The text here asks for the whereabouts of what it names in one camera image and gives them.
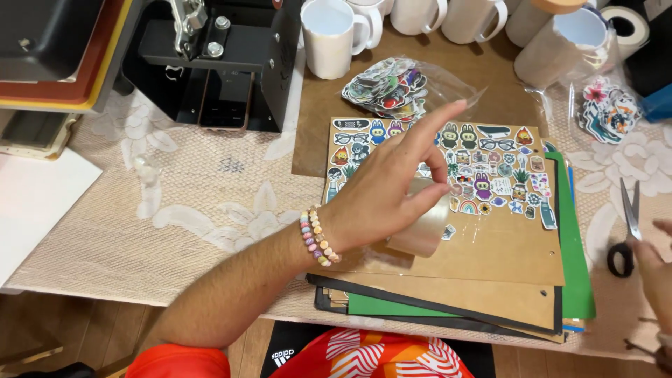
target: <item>scissors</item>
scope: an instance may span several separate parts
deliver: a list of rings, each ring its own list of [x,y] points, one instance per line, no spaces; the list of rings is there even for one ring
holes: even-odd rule
[[[626,214],[628,237],[634,237],[637,240],[641,240],[642,233],[639,231],[639,180],[635,182],[631,204],[626,185],[623,182],[623,178],[621,178],[621,197],[623,200],[623,209]],[[616,268],[616,263],[614,261],[616,254],[623,256],[623,272],[619,272]],[[632,250],[628,247],[628,244],[625,242],[619,243],[609,249],[609,253],[607,254],[607,266],[609,267],[609,271],[618,278],[628,278],[632,275],[632,271],[634,270],[634,258]]]

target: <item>white lace tablecloth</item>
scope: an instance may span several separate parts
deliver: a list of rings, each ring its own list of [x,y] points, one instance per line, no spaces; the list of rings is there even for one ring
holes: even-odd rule
[[[281,135],[211,133],[175,124],[146,97],[113,94],[100,116],[84,116],[70,147],[104,170],[100,179],[49,233],[6,284],[25,289],[168,305],[222,259],[298,218],[318,202],[324,179],[292,175],[303,55],[292,81]],[[579,145],[556,119],[550,132],[576,168],[577,204],[597,302],[597,320],[566,344],[453,330],[358,316],[313,307],[314,287],[295,280],[265,317],[370,328],[614,356],[628,352],[623,338],[650,345],[655,327],[637,273],[627,280],[605,270],[606,247],[625,236],[618,178],[642,181],[641,226],[672,256],[650,226],[672,217],[672,130],[642,124],[618,147]],[[159,182],[145,187],[130,159],[146,153],[161,165]]]

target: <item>purple rabbit sticker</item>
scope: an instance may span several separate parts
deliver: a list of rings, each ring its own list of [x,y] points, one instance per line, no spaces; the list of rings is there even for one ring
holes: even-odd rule
[[[487,174],[476,174],[474,188],[476,188],[476,197],[481,201],[488,201],[493,196]]]

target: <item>beaded bracelet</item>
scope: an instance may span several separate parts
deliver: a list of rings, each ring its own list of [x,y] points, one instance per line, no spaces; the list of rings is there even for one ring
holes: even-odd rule
[[[331,247],[329,247],[329,242],[325,240],[325,235],[322,233],[322,227],[320,226],[320,219],[317,216],[317,208],[319,207],[320,205],[316,204],[301,213],[299,227],[301,227],[303,240],[308,246],[308,251],[312,252],[312,256],[317,259],[320,265],[330,266],[331,263],[340,262],[341,256],[334,253]]]

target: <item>black scissors handle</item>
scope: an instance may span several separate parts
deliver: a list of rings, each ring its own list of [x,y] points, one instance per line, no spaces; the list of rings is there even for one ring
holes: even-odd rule
[[[619,272],[616,268],[616,263],[614,262],[616,254],[623,256],[623,273]],[[607,254],[607,266],[609,267],[609,271],[618,278],[628,278],[629,276],[632,276],[632,271],[634,270],[634,257],[628,244],[619,243],[609,249],[609,254]]]

